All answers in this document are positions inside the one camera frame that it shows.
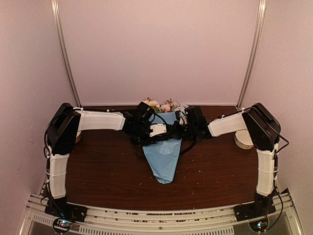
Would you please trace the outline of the white rose stem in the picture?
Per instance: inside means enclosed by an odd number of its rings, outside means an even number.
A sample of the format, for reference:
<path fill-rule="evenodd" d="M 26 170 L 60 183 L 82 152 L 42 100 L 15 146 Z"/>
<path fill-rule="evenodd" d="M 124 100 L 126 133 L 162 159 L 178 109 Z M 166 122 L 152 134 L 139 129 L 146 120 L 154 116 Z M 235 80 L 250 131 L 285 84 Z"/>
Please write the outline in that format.
<path fill-rule="evenodd" d="M 157 109 L 160 108 L 160 104 L 159 104 L 156 100 L 153 100 L 153 99 L 151 99 L 151 98 L 149 98 L 149 97 L 147 97 L 147 98 L 143 101 L 143 103 L 149 105 L 149 106 L 152 107 L 152 108 L 153 108 L 153 107 L 156 107 Z"/>

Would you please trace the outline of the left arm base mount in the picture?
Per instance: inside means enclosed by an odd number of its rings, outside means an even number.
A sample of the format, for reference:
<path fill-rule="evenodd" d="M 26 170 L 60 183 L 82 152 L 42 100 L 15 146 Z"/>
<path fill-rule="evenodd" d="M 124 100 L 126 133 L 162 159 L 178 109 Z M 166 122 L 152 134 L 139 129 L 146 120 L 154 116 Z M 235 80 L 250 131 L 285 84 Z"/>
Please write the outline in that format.
<path fill-rule="evenodd" d="M 65 203 L 63 207 L 52 200 L 48 200 L 45 213 L 54 216 L 52 228 L 58 234 L 69 232 L 76 222 L 84 222 L 87 207 Z"/>

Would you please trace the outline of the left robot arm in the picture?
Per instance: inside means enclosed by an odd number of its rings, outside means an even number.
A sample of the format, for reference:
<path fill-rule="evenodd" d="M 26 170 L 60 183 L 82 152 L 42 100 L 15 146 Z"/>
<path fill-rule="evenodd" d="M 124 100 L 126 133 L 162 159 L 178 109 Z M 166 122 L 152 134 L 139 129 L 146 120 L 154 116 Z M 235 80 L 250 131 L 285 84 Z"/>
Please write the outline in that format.
<path fill-rule="evenodd" d="M 70 206 L 66 203 L 67 161 L 83 131 L 124 131 L 138 145 L 151 144 L 154 137 L 166 132 L 165 126 L 159 128 L 152 124 L 150 119 L 155 114 L 144 102 L 134 109 L 117 112 L 89 111 L 63 103 L 48 124 L 44 135 L 48 189 L 53 200 L 51 209 L 59 217 L 66 217 L 70 213 Z"/>

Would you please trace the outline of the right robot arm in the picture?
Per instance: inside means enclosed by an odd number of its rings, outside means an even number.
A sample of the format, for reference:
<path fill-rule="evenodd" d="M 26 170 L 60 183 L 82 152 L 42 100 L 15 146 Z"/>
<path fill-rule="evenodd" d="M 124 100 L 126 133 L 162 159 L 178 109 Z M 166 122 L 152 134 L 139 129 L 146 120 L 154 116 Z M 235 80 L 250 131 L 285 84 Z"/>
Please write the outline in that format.
<path fill-rule="evenodd" d="M 258 182 L 251 204 L 251 212 L 261 216 L 269 209 L 277 193 L 278 154 L 281 125 L 262 103 L 256 103 L 229 115 L 207 121 L 199 106 L 187 107 L 176 112 L 174 126 L 184 139 L 212 139 L 234 133 L 235 143 L 241 149 L 254 147 L 258 157 Z"/>

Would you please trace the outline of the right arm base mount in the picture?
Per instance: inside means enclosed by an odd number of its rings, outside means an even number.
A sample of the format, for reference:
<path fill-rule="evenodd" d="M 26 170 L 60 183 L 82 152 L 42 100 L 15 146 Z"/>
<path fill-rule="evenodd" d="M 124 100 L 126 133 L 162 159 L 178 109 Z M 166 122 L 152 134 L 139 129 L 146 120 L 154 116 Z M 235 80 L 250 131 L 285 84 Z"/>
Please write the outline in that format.
<path fill-rule="evenodd" d="M 237 222 L 248 221 L 250 228 L 257 233 L 264 233 L 269 228 L 270 213 L 276 212 L 272 196 L 255 194 L 254 201 L 238 204 L 234 207 Z"/>

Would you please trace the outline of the large pink peony stem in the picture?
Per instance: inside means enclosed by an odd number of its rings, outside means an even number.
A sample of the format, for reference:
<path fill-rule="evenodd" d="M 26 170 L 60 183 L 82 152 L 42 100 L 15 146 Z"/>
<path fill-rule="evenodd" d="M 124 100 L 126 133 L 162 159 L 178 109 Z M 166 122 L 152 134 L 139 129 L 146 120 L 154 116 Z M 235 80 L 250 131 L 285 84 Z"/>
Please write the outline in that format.
<path fill-rule="evenodd" d="M 160 106 L 159 110 L 162 113 L 169 113 L 169 112 L 174 112 L 176 107 L 177 107 L 177 103 L 170 98 L 169 100 L 166 100 L 166 103 Z"/>

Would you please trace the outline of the blue wrapping paper sheet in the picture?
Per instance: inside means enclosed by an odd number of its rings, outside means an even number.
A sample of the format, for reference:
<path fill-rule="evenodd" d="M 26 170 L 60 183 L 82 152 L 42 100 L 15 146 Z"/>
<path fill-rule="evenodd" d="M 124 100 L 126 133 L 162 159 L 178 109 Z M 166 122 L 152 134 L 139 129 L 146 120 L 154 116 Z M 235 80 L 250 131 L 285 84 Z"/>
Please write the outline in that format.
<path fill-rule="evenodd" d="M 161 184 L 173 181 L 182 140 L 169 139 L 143 146 L 144 156 L 156 180 Z"/>

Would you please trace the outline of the black ribbon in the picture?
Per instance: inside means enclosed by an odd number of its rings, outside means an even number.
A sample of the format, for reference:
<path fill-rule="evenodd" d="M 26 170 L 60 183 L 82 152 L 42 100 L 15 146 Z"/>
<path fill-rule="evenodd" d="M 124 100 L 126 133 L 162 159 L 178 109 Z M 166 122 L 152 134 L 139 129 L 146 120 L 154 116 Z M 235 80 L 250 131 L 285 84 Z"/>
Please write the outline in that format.
<path fill-rule="evenodd" d="M 181 124 L 148 123 L 136 129 L 132 134 L 135 145 L 141 146 L 144 156 L 149 161 L 177 159 L 190 151 L 197 142 L 195 122 Z"/>

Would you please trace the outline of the light blue flower stem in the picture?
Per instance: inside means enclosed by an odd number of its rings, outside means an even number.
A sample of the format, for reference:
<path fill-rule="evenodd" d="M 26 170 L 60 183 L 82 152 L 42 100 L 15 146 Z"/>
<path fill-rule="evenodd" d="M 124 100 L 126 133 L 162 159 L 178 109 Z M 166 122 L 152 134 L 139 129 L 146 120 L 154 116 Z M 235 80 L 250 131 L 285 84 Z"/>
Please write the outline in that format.
<path fill-rule="evenodd" d="M 180 111 L 180 112 L 183 112 L 185 113 L 185 109 L 188 108 L 189 106 L 185 103 L 174 103 L 174 106 L 175 106 L 175 109 L 174 111 Z"/>

